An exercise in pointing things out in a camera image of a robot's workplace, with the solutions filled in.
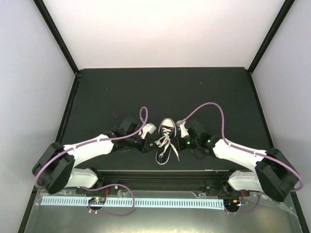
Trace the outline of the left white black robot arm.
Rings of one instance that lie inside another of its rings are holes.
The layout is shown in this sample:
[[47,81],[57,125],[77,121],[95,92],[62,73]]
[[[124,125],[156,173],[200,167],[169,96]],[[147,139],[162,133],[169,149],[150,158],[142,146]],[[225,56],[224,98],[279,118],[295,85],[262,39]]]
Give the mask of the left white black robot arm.
[[101,193],[104,181],[99,179],[97,170],[78,166],[125,147],[148,152],[154,146],[151,135],[155,131],[154,124],[139,124],[127,117],[120,126],[115,126],[93,139],[72,145],[54,142],[48,146],[32,169],[35,186],[46,189],[49,194],[69,187],[85,187],[94,194]]

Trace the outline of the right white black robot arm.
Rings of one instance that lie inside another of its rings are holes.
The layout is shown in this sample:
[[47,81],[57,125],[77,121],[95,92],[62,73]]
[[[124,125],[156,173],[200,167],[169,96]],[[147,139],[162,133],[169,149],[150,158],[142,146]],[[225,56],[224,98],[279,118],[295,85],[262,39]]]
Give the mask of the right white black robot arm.
[[283,202],[299,181],[297,171],[276,148],[256,150],[225,141],[218,135],[208,134],[197,120],[180,120],[176,127],[179,151],[197,150],[204,156],[231,161],[247,169],[230,172],[221,183],[221,190],[227,196],[242,190],[257,191]]

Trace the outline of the black white sneaker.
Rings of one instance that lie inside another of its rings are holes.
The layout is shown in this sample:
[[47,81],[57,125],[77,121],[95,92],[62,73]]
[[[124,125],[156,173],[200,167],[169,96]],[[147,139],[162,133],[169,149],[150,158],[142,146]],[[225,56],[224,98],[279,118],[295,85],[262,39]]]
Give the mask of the black white sneaker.
[[165,118],[160,123],[158,135],[160,138],[155,141],[158,151],[155,155],[155,161],[159,165],[165,165],[170,159],[173,151],[179,161],[179,154],[176,147],[173,145],[173,139],[176,137],[177,129],[175,122],[171,118]]

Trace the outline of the white shoelace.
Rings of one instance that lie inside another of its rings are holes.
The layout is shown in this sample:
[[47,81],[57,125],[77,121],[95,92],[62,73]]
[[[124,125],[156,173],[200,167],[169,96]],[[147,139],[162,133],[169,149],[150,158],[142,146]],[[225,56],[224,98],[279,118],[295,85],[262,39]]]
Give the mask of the white shoelace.
[[[155,156],[156,162],[159,165],[165,165],[166,163],[168,163],[172,150],[174,151],[178,161],[180,161],[179,153],[178,153],[176,147],[172,144],[172,139],[171,139],[172,135],[176,136],[175,128],[168,127],[168,126],[161,126],[160,131],[162,133],[162,136],[157,141],[155,141],[155,143],[158,146],[158,148],[163,148],[163,151],[160,154],[158,154],[158,152],[156,153],[156,156]],[[169,151],[167,160],[165,162],[163,162],[164,154],[166,153],[166,151],[169,147],[171,147],[171,149]]]

